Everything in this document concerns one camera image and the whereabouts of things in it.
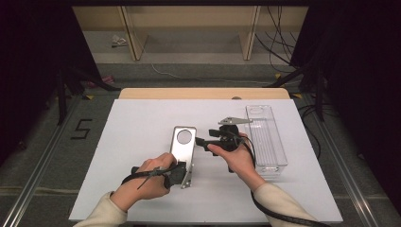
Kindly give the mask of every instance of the transparent plastic box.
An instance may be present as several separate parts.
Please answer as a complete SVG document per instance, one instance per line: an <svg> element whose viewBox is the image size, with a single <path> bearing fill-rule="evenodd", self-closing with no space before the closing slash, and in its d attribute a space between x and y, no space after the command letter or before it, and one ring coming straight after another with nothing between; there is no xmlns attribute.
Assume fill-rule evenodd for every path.
<svg viewBox="0 0 401 227"><path fill-rule="evenodd" d="M277 178L288 165L271 106L246 106L245 131L253 143L256 171L265 179Z"/></svg>

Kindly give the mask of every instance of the table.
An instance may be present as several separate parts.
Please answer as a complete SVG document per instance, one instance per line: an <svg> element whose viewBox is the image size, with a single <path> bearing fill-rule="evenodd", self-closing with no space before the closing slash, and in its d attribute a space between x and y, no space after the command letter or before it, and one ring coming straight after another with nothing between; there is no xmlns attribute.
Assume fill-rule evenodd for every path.
<svg viewBox="0 0 401 227"><path fill-rule="evenodd" d="M227 99L233 96L242 100ZM272 182L320 221L341 222L339 209L300 116L286 90L281 88L123 90L112 107L70 219L86 218L99 198L115 190L129 175L132 166L140 166L147 158L168 151L174 126L182 123L196 126L197 136L205 137L208 129L217 128L217 122L227 114L243 115L245 104L270 104L273 108L288 166L280 178ZM137 202L128 213L128 221L154 224L267 222L254 206L248 187L227 171L222 159L195 147L193 164L191 187L180 189L175 185L167 196Z"/></svg>

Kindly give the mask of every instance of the gray carpet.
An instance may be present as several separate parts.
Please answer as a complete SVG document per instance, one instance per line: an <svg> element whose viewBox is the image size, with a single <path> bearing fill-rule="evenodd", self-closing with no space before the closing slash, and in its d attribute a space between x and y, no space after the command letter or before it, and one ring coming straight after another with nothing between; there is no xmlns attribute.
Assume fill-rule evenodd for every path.
<svg viewBox="0 0 401 227"><path fill-rule="evenodd" d="M211 64L155 64L162 71L179 77L191 79L175 79L169 75L156 73L150 64L100 64L101 75L113 75L116 87L260 87L260 83L232 82L202 79L252 80L271 83L274 81L275 70L268 65L211 65ZM296 82L287 86L291 92L296 92ZM56 152L40 181L39 187L31 200L19 226L72 226L68 221L80 186L92 161L97 142L102 133L106 119L118 98L117 92L106 92L102 89L87 89L85 95L93 95L92 100L80 100L77 108L66 125ZM305 101L294 99L298 107ZM401 226L401 218L395 212L390 201L365 162L357 157L357 148L342 126L340 117L335 110L324 110L325 124L335 138L341 155L350 168L357 184L370 203L380 226ZM83 131L75 131L80 119L85 121L82 127L90 129L84 140L72 140L71 137L82 136ZM30 173L41 157L58 120L57 102L52 100L50 109L44 111L38 123L26 139L27 149L17 150L0 167L0 220L4 221L7 211L19 195ZM317 123L311 115L305 118L305 123L321 143L322 153L319 163L328 185L341 210L344 222L332 226L363 226L357 210L353 205L336 170L330 153L327 151ZM310 136L313 148L318 153L315 139Z"/></svg>

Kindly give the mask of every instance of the floor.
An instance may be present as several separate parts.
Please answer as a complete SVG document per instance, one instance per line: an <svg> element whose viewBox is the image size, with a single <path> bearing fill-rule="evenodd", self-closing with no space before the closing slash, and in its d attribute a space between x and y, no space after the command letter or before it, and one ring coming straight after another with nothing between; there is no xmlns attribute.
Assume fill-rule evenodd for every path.
<svg viewBox="0 0 401 227"><path fill-rule="evenodd" d="M150 34L140 61L132 61L125 46L112 48L113 35L125 38L123 32L85 33L101 75L112 75L113 86L121 88L260 87L293 70L272 57L258 41L254 43L252 58L243 61L239 39L234 33ZM257 35L271 47L267 34ZM297 34L285 35L288 45L295 44L292 36L296 39ZM275 44L273 51L285 59L287 55L283 48L281 44ZM289 82L285 88L291 93L299 92L299 80ZM43 110L25 140L27 148L15 150L0 167L2 223L9 217L8 213L18 213L20 216L14 217L15 224L7 226L74 224L68 220L69 213L118 95L118 92L87 88L85 98L72 96L68 99L69 114L61 127L57 126L57 97L49 98L48 109ZM312 104L313 94L302 94L301 98L294 98L294 102L298 107ZM399 214L363 157L358 156L357 147L336 110L330 106L324 108L324 119L322 123L314 113L308 114L305 125L310 129L310 141L344 219L332 226L401 226ZM76 131L79 122L83 128L90 129L85 139L73 139L84 136L83 131ZM22 196L25 202L18 200ZM368 204L368 209L358 208L361 201Z"/></svg>

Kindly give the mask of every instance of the white table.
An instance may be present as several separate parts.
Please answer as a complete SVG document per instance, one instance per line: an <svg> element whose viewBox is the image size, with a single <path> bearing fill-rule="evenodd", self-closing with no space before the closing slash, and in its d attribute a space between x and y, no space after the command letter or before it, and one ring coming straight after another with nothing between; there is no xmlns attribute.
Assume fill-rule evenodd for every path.
<svg viewBox="0 0 401 227"><path fill-rule="evenodd" d="M292 195L320 221L342 218L328 188L297 109L282 100L161 100L134 99L114 102L94 159L79 191L71 220L88 217L99 198L115 190L147 158L169 152L175 126L193 126L197 136L211 139L226 116L244 117L246 105L271 105L288 166L273 182ZM129 211L128 221L169 224L257 224L265 216L253 205L250 190L225 162L195 147L192 186L171 188L169 195L140 201Z"/></svg>

